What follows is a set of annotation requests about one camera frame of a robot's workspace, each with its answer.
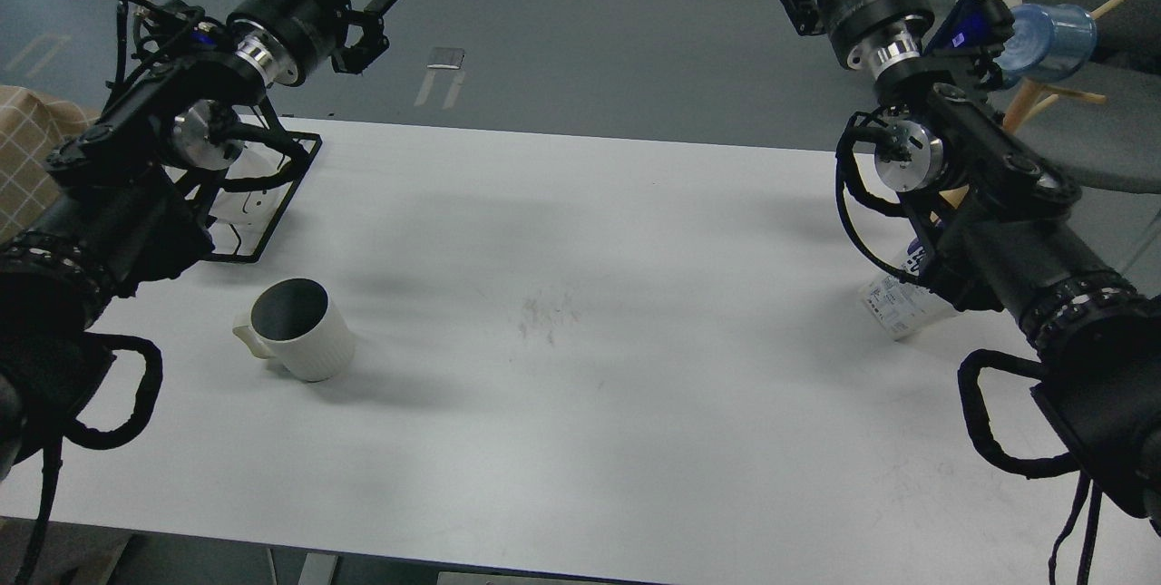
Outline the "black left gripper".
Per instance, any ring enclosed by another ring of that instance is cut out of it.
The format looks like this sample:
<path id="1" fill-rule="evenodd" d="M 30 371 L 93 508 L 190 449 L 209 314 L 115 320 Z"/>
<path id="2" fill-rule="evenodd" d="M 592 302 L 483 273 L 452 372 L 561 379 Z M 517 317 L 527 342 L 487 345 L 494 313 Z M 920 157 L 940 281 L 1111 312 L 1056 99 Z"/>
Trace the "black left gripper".
<path id="1" fill-rule="evenodd" d="M 300 86 L 323 62 L 333 72 L 361 75 L 390 46 L 383 15 L 399 0 L 372 0 L 356 10 L 351 0 L 245 0 L 229 15 L 232 30 L 254 35 L 272 55 L 269 84 Z M 344 46 L 349 27 L 362 32 Z"/>

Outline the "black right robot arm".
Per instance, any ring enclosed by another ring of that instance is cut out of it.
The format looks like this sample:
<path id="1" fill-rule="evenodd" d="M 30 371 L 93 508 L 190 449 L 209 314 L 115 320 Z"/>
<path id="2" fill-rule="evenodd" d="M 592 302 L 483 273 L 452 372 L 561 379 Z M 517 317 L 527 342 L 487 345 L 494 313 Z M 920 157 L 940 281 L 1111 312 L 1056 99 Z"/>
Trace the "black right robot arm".
<path id="1" fill-rule="evenodd" d="M 961 0 L 929 46 L 928 0 L 779 0 L 796 32 L 825 35 L 846 70 L 873 75 L 877 106 L 836 147 L 839 221 L 884 274 L 958 309 L 1012 315 L 1034 359 L 973 351 L 957 373 L 979 456 L 1027 479 L 1079 475 L 1061 537 L 1086 520 L 1089 582 L 1099 505 L 1158 527 L 1158 298 L 1146 298 L 1067 224 L 1079 185 L 1007 129 L 988 96 L 1009 75 L 1016 30 L 1002 0 Z M 1008 455 L 980 375 L 1034 382 L 1066 452 Z"/>

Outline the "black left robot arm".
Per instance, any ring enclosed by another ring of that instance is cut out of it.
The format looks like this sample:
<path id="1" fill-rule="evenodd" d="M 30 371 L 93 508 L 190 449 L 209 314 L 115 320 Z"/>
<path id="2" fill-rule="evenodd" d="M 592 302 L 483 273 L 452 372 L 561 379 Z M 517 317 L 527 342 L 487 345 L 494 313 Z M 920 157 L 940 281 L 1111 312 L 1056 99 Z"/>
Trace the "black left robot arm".
<path id="1" fill-rule="evenodd" d="M 140 436 L 163 384 L 146 338 L 93 332 L 144 282 L 214 250 L 221 193 L 298 188 L 313 162 L 277 120 L 273 85 L 323 62 L 359 75 L 390 41 L 399 0 L 244 0 L 228 19 L 179 0 L 117 0 L 117 68 L 95 122 L 46 156 L 55 203 L 3 243 L 3 474 L 42 458 L 39 507 L 14 580 L 33 582 L 63 445 Z"/>

